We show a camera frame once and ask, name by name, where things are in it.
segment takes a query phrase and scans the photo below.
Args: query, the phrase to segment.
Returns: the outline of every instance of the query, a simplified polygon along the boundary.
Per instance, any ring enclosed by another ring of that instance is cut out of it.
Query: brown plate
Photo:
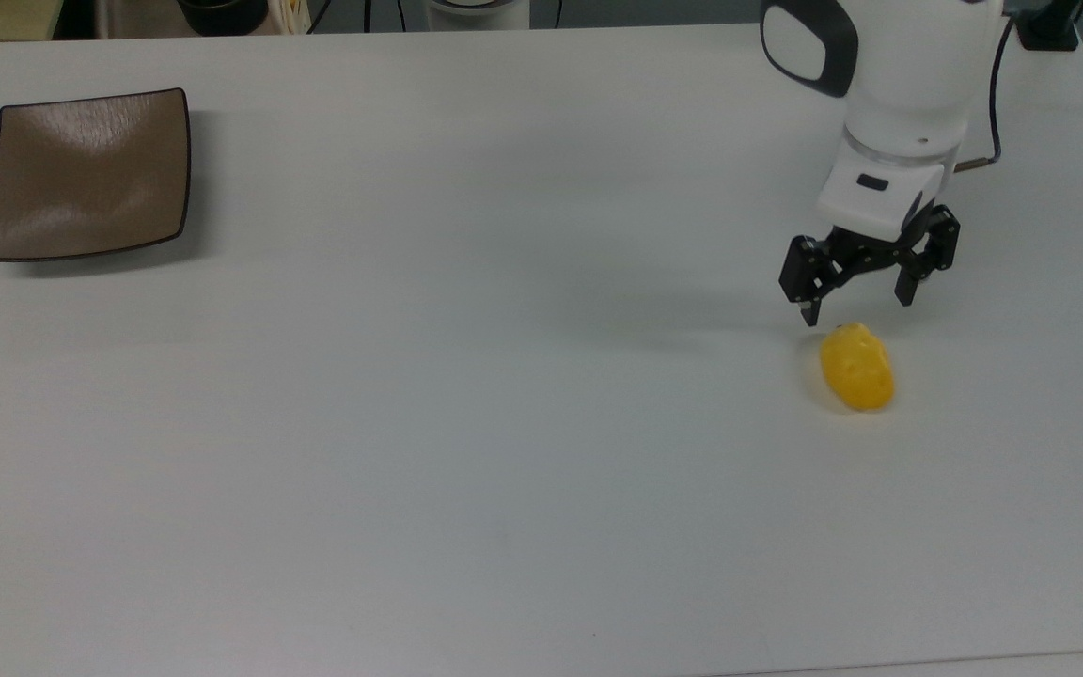
[[[165,243],[188,197],[181,89],[0,109],[0,261]]]

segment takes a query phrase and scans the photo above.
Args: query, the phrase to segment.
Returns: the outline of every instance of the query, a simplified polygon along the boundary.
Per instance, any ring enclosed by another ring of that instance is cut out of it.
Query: white table surface
[[[756,26],[0,47],[0,106],[172,86],[186,234],[0,264],[0,676],[1083,651],[1083,52],[1008,53],[954,269],[817,330],[841,104]]]

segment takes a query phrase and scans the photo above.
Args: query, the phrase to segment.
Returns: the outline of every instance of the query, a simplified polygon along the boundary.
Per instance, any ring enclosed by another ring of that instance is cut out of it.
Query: plate rim
[[[129,245],[126,247],[116,247],[115,249],[102,249],[95,252],[80,252],[80,253],[62,253],[60,257],[0,257],[0,262],[29,262],[29,261],[64,261],[71,259],[84,259],[88,257],[100,257],[104,253],[119,253],[119,252],[131,252],[133,249],[140,249],[142,247],[152,247],[154,245],[159,245],[162,243],[168,243],[171,239],[182,235],[182,232],[186,227],[186,211],[190,207],[190,170],[192,170],[192,164],[190,164],[190,147],[192,146],[192,139],[190,138],[190,104],[186,102],[186,90],[181,89],[181,87],[169,87],[169,89],[155,89],[151,91],[133,91],[130,94],[108,94],[106,96],[88,96],[82,99],[64,99],[60,102],[38,102],[38,103],[10,103],[5,106],[0,107],[0,145],[3,143],[3,113],[9,108],[31,108],[36,106],[56,106],[56,104],[62,103],[82,103],[82,102],[102,102],[106,99],[132,99],[134,96],[154,96],[158,94],[171,93],[171,91],[177,91],[182,99],[182,118],[185,125],[186,132],[186,181],[182,190],[182,217],[178,219],[178,229],[173,234],[167,235],[158,239],[149,239],[146,243],[141,243],[138,245]]]

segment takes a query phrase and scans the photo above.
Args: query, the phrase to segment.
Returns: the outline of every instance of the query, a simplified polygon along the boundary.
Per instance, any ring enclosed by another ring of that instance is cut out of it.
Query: yellow sponge
[[[847,406],[878,409],[893,399],[893,368],[879,338],[851,323],[822,339],[822,374]]]

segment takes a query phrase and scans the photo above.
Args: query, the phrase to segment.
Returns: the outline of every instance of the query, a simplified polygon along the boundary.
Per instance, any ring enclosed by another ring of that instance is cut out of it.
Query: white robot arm
[[[955,170],[974,97],[988,82],[1002,0],[765,0],[771,63],[846,97],[818,213],[830,238],[794,240],[781,286],[815,324],[821,296],[854,274],[901,265],[898,297],[951,264],[958,223],[938,194]],[[925,252],[914,247],[924,237]]]

